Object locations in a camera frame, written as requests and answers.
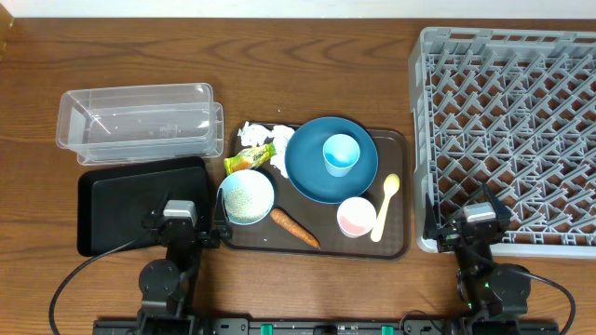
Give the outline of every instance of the gray dish rack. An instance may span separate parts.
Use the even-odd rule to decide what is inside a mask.
[[[512,211],[494,255],[596,258],[596,33],[429,27],[409,58],[418,246],[486,182]]]

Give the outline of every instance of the pink cup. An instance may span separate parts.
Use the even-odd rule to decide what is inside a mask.
[[[370,232],[376,222],[376,210],[365,198],[351,197],[337,209],[337,223],[347,237],[356,238]]]

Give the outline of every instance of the plastic spoon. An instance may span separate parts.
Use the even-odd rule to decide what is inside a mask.
[[[383,191],[385,192],[385,199],[383,199],[383,205],[379,210],[379,215],[376,217],[376,223],[372,228],[371,240],[373,242],[379,242],[383,236],[383,229],[385,229],[385,218],[387,216],[387,208],[389,207],[389,200],[391,196],[396,194],[400,189],[400,177],[397,174],[391,173],[385,178],[383,183]]]

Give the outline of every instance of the toy carrot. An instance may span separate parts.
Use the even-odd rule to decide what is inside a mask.
[[[305,241],[309,246],[320,249],[320,244],[318,243],[318,240],[312,234],[307,232],[306,229],[303,228],[300,224],[292,220],[286,213],[283,212],[283,210],[275,208],[271,211],[271,214],[269,215],[271,216],[271,219],[273,219],[273,221],[282,226],[283,229],[287,230],[292,235]]]

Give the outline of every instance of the plate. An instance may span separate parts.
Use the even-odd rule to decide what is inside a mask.
[[[334,177],[325,168],[323,144],[336,134],[354,138],[360,159],[344,176]],[[379,156],[373,139],[362,127],[341,117],[321,117],[299,127],[286,150],[291,184],[304,196],[324,204],[339,204],[363,194],[374,181]]]

